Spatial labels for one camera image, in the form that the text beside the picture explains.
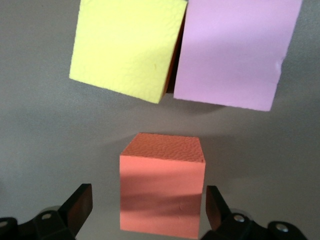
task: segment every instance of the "screw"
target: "screw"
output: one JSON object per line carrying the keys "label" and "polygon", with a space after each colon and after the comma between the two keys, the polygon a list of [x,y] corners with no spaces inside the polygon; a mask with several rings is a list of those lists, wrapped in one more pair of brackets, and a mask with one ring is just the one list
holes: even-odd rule
{"label": "screw", "polygon": [[234,215],[234,220],[236,220],[239,223],[243,223],[245,221],[245,218],[241,215]]}
{"label": "screw", "polygon": [[276,229],[278,229],[281,232],[287,233],[289,231],[289,229],[287,228],[286,225],[283,225],[281,223],[278,223],[277,225],[275,225]]}
{"label": "screw", "polygon": [[46,219],[49,219],[49,218],[51,218],[51,213],[46,213],[41,217],[42,220],[46,220]]}
{"label": "screw", "polygon": [[7,221],[0,221],[0,228],[7,226],[7,224],[8,224]]}

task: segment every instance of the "gray background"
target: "gray background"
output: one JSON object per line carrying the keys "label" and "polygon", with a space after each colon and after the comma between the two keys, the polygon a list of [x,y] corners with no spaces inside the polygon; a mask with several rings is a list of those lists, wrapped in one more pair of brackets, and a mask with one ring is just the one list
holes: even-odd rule
{"label": "gray background", "polygon": [[[318,0],[304,0],[270,112],[172,93],[156,105],[70,80],[79,4],[0,0],[0,217],[23,223],[92,183],[94,208],[78,240],[175,239],[119,229],[119,154],[147,132],[200,137],[205,184],[231,208],[319,239]],[[203,210],[200,236],[209,229]]]}

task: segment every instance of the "yellow block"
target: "yellow block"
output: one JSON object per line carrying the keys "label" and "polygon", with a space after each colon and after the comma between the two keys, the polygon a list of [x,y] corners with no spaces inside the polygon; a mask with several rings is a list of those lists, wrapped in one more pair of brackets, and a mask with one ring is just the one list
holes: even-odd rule
{"label": "yellow block", "polygon": [[186,0],[81,0],[69,77],[158,103],[186,5]]}

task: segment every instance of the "foam cube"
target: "foam cube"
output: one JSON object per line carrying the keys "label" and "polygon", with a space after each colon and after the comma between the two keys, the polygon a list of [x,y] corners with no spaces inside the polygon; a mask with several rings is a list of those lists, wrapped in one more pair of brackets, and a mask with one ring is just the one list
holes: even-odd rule
{"label": "foam cube", "polygon": [[189,0],[174,98],[269,111],[302,0]]}
{"label": "foam cube", "polygon": [[197,239],[205,165],[197,137],[139,133],[120,155],[120,229]]}
{"label": "foam cube", "polygon": [[69,77],[158,103],[185,0],[81,0]]}

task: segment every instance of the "cube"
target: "cube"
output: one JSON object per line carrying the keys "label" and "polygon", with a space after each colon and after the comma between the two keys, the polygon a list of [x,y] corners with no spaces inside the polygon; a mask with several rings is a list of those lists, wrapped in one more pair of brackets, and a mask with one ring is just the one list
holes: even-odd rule
{"label": "cube", "polygon": [[302,0],[189,0],[174,98],[270,111]]}
{"label": "cube", "polygon": [[159,103],[185,0],[81,0],[69,77]]}
{"label": "cube", "polygon": [[120,229],[197,239],[205,166],[199,138],[139,133],[120,155]]}

